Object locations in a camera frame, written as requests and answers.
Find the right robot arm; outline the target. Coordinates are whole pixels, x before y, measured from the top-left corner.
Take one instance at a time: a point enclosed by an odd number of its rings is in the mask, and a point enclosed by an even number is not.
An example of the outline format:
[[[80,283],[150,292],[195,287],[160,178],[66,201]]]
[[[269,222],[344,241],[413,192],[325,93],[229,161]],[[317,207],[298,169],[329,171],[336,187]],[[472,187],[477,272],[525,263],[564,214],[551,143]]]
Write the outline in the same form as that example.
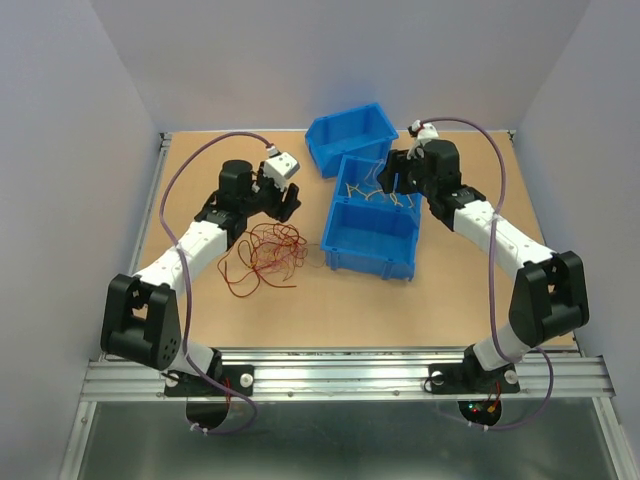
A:
[[[392,150],[377,181],[386,194],[422,195],[431,214],[466,238],[513,281],[508,320],[464,351],[459,362],[429,370],[424,388],[442,394],[482,394],[494,386],[518,391],[516,363],[546,341],[568,334],[589,320],[581,258],[558,253],[518,230],[477,189],[462,181],[459,151],[448,140],[431,140],[410,150]]]

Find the blue bin rear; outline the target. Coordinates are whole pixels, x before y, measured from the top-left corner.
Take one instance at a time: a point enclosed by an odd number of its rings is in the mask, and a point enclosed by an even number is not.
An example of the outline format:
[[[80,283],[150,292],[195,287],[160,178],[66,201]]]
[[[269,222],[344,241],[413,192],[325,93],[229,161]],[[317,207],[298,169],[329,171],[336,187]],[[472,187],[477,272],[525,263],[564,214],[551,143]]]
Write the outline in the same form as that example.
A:
[[[345,155],[384,159],[398,137],[382,107],[371,103],[316,118],[305,142],[321,177],[327,179],[338,175]]]

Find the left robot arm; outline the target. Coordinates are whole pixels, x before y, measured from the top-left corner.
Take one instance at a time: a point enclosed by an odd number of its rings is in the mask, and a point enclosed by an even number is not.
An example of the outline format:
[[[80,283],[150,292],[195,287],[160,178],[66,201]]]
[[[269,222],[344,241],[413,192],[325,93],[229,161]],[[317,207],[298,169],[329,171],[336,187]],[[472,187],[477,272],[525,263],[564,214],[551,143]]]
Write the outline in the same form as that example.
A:
[[[118,274],[109,283],[102,351],[165,373],[174,382],[188,380],[202,394],[223,395],[229,389],[250,394],[250,373],[225,376],[220,352],[188,339],[178,301],[192,295],[192,281],[228,252],[250,217],[265,214],[278,222],[291,217],[301,204],[291,181],[299,168],[288,153],[257,168],[245,160],[225,161],[217,189],[177,243],[147,267]]]

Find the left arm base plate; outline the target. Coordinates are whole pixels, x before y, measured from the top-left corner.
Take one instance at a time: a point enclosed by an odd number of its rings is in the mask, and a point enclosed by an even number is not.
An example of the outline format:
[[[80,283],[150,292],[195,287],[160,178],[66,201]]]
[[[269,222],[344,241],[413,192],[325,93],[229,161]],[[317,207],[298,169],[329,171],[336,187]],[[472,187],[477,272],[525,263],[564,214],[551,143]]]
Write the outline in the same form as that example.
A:
[[[162,373],[165,380],[164,396],[186,399],[185,414],[192,430],[207,434],[225,433],[223,423],[230,418],[233,400],[238,407],[253,408],[245,400],[251,398],[254,389],[255,367],[250,364],[230,365],[222,368],[217,382],[222,388],[213,386],[201,376],[178,371]]]

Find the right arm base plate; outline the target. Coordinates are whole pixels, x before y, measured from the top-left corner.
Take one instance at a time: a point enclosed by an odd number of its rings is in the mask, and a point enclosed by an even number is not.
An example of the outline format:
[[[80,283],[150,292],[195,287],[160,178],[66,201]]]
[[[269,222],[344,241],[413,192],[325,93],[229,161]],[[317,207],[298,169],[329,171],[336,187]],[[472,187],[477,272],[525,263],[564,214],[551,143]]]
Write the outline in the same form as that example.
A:
[[[462,417],[472,425],[494,427],[501,418],[502,396],[520,392],[512,364],[486,372],[463,362],[430,365],[423,390],[433,395],[457,395]]]

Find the aluminium rail frame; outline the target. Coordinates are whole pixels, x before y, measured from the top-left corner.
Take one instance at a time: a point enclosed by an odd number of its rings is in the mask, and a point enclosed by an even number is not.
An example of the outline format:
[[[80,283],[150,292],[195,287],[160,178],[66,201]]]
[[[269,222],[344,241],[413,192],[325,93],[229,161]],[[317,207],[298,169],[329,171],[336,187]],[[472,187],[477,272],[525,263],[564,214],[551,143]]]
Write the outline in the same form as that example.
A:
[[[189,429],[185,401],[152,370],[89,365],[62,475],[70,479],[635,479],[605,362],[565,337],[517,367],[503,419],[463,424],[453,397],[423,389],[431,365],[486,336],[485,254],[430,216],[415,279],[332,271],[317,249],[288,290],[240,300],[215,268],[195,289],[193,334],[255,368],[254,427]]]

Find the blue bin double front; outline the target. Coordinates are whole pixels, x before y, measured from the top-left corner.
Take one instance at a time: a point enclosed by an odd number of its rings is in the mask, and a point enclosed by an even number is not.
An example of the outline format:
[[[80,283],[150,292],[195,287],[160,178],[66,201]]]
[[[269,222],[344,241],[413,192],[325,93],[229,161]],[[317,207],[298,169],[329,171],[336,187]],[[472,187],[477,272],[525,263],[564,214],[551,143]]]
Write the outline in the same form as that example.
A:
[[[384,194],[380,160],[343,157],[321,241],[326,264],[383,280],[412,280],[423,197]]]

